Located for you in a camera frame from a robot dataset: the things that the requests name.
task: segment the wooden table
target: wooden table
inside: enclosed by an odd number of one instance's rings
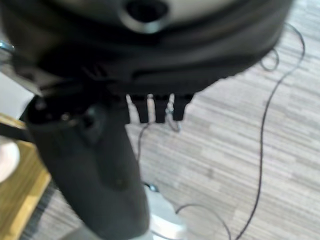
[[[24,123],[0,113],[0,122],[24,128]],[[20,163],[0,183],[0,240],[18,240],[36,208],[51,176],[38,158],[33,144],[18,141]]]

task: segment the silver metal base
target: silver metal base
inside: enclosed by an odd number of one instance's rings
[[[187,226],[176,215],[172,204],[161,193],[152,191],[147,186],[145,187],[145,193],[150,210],[149,231],[145,235],[131,240],[186,240]],[[101,240],[101,238],[83,226],[61,240]]]

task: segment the gray striped carpet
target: gray striped carpet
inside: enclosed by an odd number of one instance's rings
[[[262,194],[243,240],[320,238],[320,3],[298,0],[288,20],[303,34],[306,57],[281,85],[265,126]],[[142,140],[141,170],[177,208],[199,203],[216,211],[233,237],[243,228],[257,193],[261,119],[276,81],[299,60],[298,37],[289,29],[277,46],[280,66],[259,64],[196,95],[182,131],[152,125]],[[270,54],[265,64],[273,63]],[[142,126],[131,107],[127,126],[136,148]],[[200,208],[181,212],[190,240],[227,240],[213,214]],[[57,240],[81,221],[51,184],[22,240]]]

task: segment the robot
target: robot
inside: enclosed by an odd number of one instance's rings
[[[40,92],[30,139],[86,227],[66,239],[185,240],[187,227],[144,186],[125,124],[182,121],[195,93],[243,72],[279,40],[293,0],[2,0],[15,72]]]

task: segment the wire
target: wire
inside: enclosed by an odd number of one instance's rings
[[[171,130],[175,133],[180,133],[181,131],[181,125],[178,121],[175,121],[176,123],[176,126],[173,125],[172,121],[169,119],[169,115],[172,115],[173,114],[173,110],[170,110],[169,107],[165,110],[165,119],[166,119],[166,122],[168,123],[169,127],[171,128]],[[141,148],[142,148],[142,138],[144,136],[144,133],[145,131],[152,125],[154,124],[154,122],[149,122],[147,123],[143,128],[142,130],[140,131],[140,134],[139,134],[139,137],[138,137],[138,152],[137,152],[137,155],[136,155],[136,160],[138,162],[140,162],[140,158],[141,158]]]
[[[278,69],[279,64],[280,64],[280,56],[279,56],[278,51],[275,50],[275,49],[272,49],[272,50],[271,50],[271,53],[274,53],[274,55],[275,55],[275,64],[274,64],[273,67],[267,67],[267,66],[264,64],[264,60],[263,60],[263,59],[260,61],[261,67],[262,67],[265,71],[267,71],[267,72],[274,72],[275,70]]]
[[[189,207],[198,207],[198,208],[203,208],[211,213],[213,213],[215,215],[215,217],[222,223],[225,231],[226,231],[226,234],[228,235],[228,239],[229,240],[232,240],[232,237],[231,237],[231,232],[230,232],[230,229],[228,227],[228,225],[226,224],[226,222],[220,217],[220,215],[218,213],[216,213],[214,210],[204,206],[204,205],[201,205],[201,204],[197,204],[197,203],[190,203],[190,204],[186,204],[186,205],[183,205],[181,207],[179,207],[175,213],[178,215],[182,210],[186,209],[186,208],[189,208]]]
[[[274,86],[271,94],[269,95],[269,98],[266,102],[265,105],[265,109],[263,112],[263,117],[262,117],[262,121],[261,121],[261,128],[260,128],[260,155],[259,155],[259,179],[258,179],[258,188],[257,188],[257,194],[256,194],[256,198],[255,198],[255,202],[254,202],[254,206],[253,209],[249,215],[249,218],[246,222],[246,224],[244,225],[243,229],[240,231],[240,233],[237,235],[237,237],[235,238],[235,240],[239,240],[241,239],[241,237],[244,235],[244,233],[246,232],[246,230],[248,229],[250,223],[252,222],[252,219],[254,218],[254,215],[257,211],[258,208],[258,204],[259,204],[259,200],[260,200],[260,196],[261,196],[261,189],[262,189],[262,179],[263,179],[263,163],[264,163],[264,132],[265,132],[265,124],[266,124],[266,119],[267,119],[267,115],[268,115],[268,110],[271,104],[271,101],[275,95],[275,93],[277,92],[279,86],[283,83],[283,81],[290,76],[292,73],[294,73],[301,65],[301,63],[303,62],[303,60],[305,59],[306,56],[306,43],[304,40],[303,35],[291,24],[286,23],[285,24],[287,27],[291,28],[299,37],[300,42],[302,44],[302,53],[301,56],[299,58],[298,63],[294,66],[294,68],[290,71],[288,71],[286,74],[284,74],[282,76],[282,78],[280,78],[278,80],[278,82],[276,83],[276,85]],[[279,58],[279,54],[278,52],[274,49],[273,52],[276,54],[276,63],[275,63],[275,67],[274,68],[267,68],[263,65],[263,63],[261,64],[263,69],[265,69],[268,72],[273,72],[278,68],[278,65],[280,63],[280,58]],[[228,233],[228,238],[229,240],[231,240],[231,234],[230,234],[230,229],[228,227],[228,225],[225,223],[225,221],[216,213],[214,212],[212,209],[209,209],[203,205],[200,204],[196,204],[196,203],[191,203],[191,204],[186,204],[181,206],[176,212],[177,214],[184,208],[190,207],[190,206],[194,206],[194,207],[202,207],[205,208],[207,210],[210,210],[212,213],[214,213],[214,215],[221,221],[221,223],[223,224],[225,230]]]
[[[142,137],[144,136],[145,131],[152,125],[154,124],[154,122],[149,122],[147,123],[142,130],[140,131],[139,137],[138,137],[138,153],[136,155],[136,160],[138,162],[140,162],[140,158],[141,158],[141,141],[142,141]]]

